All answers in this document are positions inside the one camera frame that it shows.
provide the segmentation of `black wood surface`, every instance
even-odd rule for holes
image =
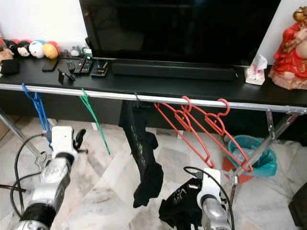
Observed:
[[[61,59],[57,68],[69,72],[67,59]],[[262,86],[245,84],[244,70],[238,68],[238,79],[234,81],[168,79],[155,77],[114,76],[112,70],[105,79],[93,79],[90,76],[76,76],[75,82],[64,81],[64,86],[58,82],[58,71],[43,73],[45,58],[24,58],[20,60],[20,73],[3,76],[0,83],[64,87],[121,92],[155,96],[181,97],[187,95],[193,99],[217,100],[225,98],[230,102],[246,102],[258,104],[295,105],[307,107],[307,92],[303,90],[288,91],[273,84],[267,78]]]

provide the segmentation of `metal frame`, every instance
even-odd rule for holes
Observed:
[[[27,86],[29,92],[42,92],[59,95],[70,95],[70,96],[83,96],[82,90],[64,89],[64,88],[51,88],[51,87],[40,87],[40,86]],[[12,84],[0,84],[0,90],[12,90],[12,91],[23,91],[21,85]],[[113,93],[113,92],[98,92],[88,91],[86,93],[90,97],[96,98],[108,98],[118,100],[130,100],[130,101],[145,101],[145,102],[156,102],[156,103],[171,103],[171,104],[188,104],[185,99],[173,98],[173,97],[158,97],[158,96],[147,96],[147,95],[135,95],[135,94],[124,94],[124,93]],[[225,107],[223,102],[218,101],[207,101],[207,100],[190,100],[193,105],[196,106],[207,106],[207,107]],[[274,139],[278,138],[294,121],[298,116],[307,114],[307,108],[298,106],[282,106],[282,105],[268,105],[268,104],[256,104],[256,103],[235,103],[229,102],[232,109],[245,109],[245,110],[258,110],[265,111],[268,119],[269,135],[264,139],[262,144],[253,152],[247,164],[253,164],[256,162],[258,157],[263,151],[273,142]],[[286,116],[274,127],[272,112],[286,113]],[[14,125],[14,123],[6,116],[6,114],[0,109],[0,119],[8,125],[8,127],[16,134],[20,139],[25,140],[25,136],[22,132]],[[31,144],[28,144],[29,149],[37,157],[40,157],[38,150]],[[239,167],[235,172],[234,176],[239,176],[243,173],[243,169]]]

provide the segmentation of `white wall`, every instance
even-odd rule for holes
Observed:
[[[261,43],[259,53],[269,64],[283,31],[295,23],[293,12],[307,0],[282,0]],[[0,0],[0,32],[7,39],[42,39],[59,45],[84,44],[87,37],[79,0]]]
[[[0,0],[0,33],[63,46],[84,46],[87,37],[79,0]]]

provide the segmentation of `tile floor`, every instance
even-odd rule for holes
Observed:
[[[158,209],[166,199],[190,176],[184,166],[206,167],[183,140],[178,140],[172,130],[155,130],[159,147],[154,151],[156,161],[162,165],[164,181],[160,195],[151,199],[147,207],[133,208],[133,193],[140,183],[137,165],[123,130],[117,126],[102,125],[111,155],[108,155],[98,131],[91,123],[60,120],[58,125],[73,126],[75,131],[87,130],[82,148],[88,148],[88,156],[80,156],[71,172],[62,207],[53,223],[53,230],[170,230],[160,221]],[[41,132],[36,118],[22,118],[17,126],[26,136]],[[184,133],[196,148],[200,145],[188,132]],[[200,134],[207,145],[216,168],[221,168],[223,153],[205,134]],[[46,141],[34,139],[39,150],[48,150]],[[13,164],[21,141],[9,132],[0,142],[0,183],[14,182]],[[297,142],[276,141],[271,146],[277,155],[278,170],[274,177],[254,178],[236,190],[234,204],[236,230],[291,230],[295,227],[288,204],[294,193],[307,182],[307,147]],[[19,162],[20,175],[38,171],[35,158],[25,149]],[[38,177],[22,182],[31,190],[38,184]],[[30,198],[24,195],[25,203]],[[9,191],[0,190],[0,229],[13,229],[18,218],[12,212]]]

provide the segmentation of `red figurine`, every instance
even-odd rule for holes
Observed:
[[[297,23],[285,30],[269,77],[288,90],[307,90],[307,7],[293,14]]]

